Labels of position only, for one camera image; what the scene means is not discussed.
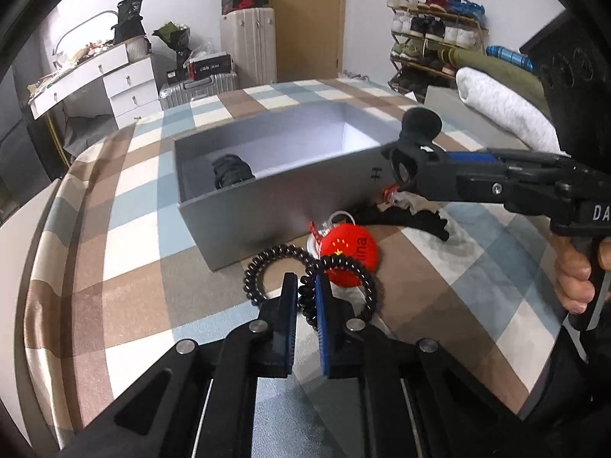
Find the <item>person's right hand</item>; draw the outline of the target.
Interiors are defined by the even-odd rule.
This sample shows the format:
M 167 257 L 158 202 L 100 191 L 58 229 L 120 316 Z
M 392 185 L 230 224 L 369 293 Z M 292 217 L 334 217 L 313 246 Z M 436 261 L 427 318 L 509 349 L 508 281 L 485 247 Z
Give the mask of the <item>person's right hand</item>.
M 569 237 L 550 237 L 556 252 L 554 292 L 563 308 L 581 314 L 595 298 L 595 286 L 590 281 L 592 265 L 577 251 Z

